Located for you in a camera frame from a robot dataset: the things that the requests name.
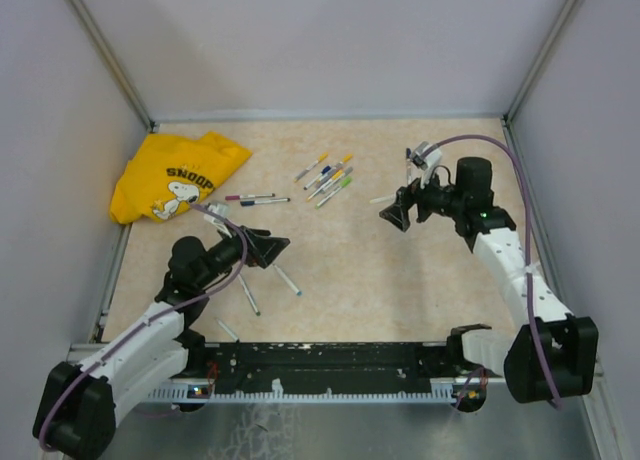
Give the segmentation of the peach capped pen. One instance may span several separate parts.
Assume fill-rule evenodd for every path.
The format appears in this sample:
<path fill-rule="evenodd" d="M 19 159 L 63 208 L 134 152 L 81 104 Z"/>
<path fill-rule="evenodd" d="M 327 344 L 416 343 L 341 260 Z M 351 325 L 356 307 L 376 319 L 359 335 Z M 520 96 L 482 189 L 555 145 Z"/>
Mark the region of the peach capped pen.
<path fill-rule="evenodd" d="M 383 196 L 383 197 L 376 197 L 374 199 L 369 200 L 370 204 L 379 204 L 379 203 L 383 203 L 383 202 L 390 202 L 395 200 L 395 195 L 387 195 L 387 196 Z"/>

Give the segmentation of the black capped pen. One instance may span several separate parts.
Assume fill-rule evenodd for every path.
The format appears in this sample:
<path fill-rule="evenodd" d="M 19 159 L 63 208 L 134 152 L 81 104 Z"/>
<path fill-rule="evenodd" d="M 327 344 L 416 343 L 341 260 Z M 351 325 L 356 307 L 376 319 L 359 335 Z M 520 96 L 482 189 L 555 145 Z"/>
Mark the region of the black capped pen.
<path fill-rule="evenodd" d="M 234 341 L 234 342 L 239 342 L 239 336 L 235 333 L 235 331 L 229 326 L 227 325 L 223 320 L 221 320 L 220 318 L 216 317 L 215 318 L 216 323 L 219 325 L 219 327 L 224 330 L 226 332 L 226 334 Z"/>

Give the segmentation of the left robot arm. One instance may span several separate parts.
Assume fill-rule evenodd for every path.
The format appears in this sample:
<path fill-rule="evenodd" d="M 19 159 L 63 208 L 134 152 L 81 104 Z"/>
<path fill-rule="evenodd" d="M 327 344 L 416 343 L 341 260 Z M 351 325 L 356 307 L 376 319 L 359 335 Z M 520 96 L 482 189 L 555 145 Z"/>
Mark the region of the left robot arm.
<path fill-rule="evenodd" d="M 194 236 L 177 240 L 162 288 L 141 317 L 83 361 L 62 361 L 51 370 L 32 430 L 42 450 L 97 459 L 155 388 L 206 369 L 204 338 L 191 326 L 209 298 L 243 268 L 269 267 L 290 244 L 268 230 L 231 230 L 211 248 Z"/>

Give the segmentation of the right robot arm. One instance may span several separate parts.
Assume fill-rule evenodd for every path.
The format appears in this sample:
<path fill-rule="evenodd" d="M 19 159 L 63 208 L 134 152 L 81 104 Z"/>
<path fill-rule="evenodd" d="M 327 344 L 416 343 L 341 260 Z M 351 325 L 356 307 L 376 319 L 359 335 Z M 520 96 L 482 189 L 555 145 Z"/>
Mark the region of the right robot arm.
<path fill-rule="evenodd" d="M 577 317 L 547 285 L 537 266 L 528 264 L 516 224 L 495 205 L 492 164 L 480 157 L 457 162 L 454 182 L 442 183 L 436 154 L 412 158 L 423 172 L 397 190 L 380 217 L 401 231 L 411 221 L 432 215 L 453 221 L 456 233 L 496 282 L 519 330 L 509 336 L 484 325 L 458 327 L 448 338 L 448 367 L 461 376 L 482 367 L 506 381 L 519 403 L 582 396 L 592 390 L 598 329 L 589 317 Z"/>

